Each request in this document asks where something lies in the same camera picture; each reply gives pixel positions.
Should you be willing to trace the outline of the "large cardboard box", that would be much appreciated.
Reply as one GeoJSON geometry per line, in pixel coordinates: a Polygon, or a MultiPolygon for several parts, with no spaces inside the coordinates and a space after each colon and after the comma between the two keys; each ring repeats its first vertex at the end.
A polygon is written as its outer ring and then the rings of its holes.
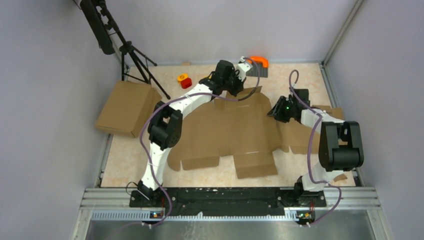
{"type": "Polygon", "coordinates": [[[246,88],[236,97],[228,93],[189,113],[168,166],[174,171],[217,167],[221,157],[232,156],[238,179],[277,175],[273,151],[281,139],[276,121],[267,115],[270,100],[261,89],[246,88]],[[249,93],[248,99],[235,101],[249,93]]]}

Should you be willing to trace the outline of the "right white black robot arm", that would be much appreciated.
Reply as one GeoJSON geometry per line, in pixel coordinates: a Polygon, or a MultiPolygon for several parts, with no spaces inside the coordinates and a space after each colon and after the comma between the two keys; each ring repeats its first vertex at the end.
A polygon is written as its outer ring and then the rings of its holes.
{"type": "Polygon", "coordinates": [[[308,89],[281,96],[267,116],[277,121],[283,150],[306,155],[307,172],[293,190],[299,206],[318,201],[327,183],[364,163],[359,123],[344,120],[340,108],[311,105],[308,89]]]}

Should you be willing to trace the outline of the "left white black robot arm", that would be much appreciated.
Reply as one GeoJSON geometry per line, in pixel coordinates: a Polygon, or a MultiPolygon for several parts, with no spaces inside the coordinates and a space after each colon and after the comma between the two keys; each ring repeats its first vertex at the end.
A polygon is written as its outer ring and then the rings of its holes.
{"type": "Polygon", "coordinates": [[[158,188],[162,187],[162,174],[171,149],[178,143],[182,134],[184,117],[196,108],[214,98],[220,98],[223,91],[236,96],[244,89],[247,72],[254,63],[241,58],[234,65],[220,60],[207,77],[201,79],[191,90],[169,102],[159,101],[142,127],[149,134],[149,148],[145,148],[148,160],[143,177],[137,184],[137,193],[149,207],[160,202],[158,188]]]}

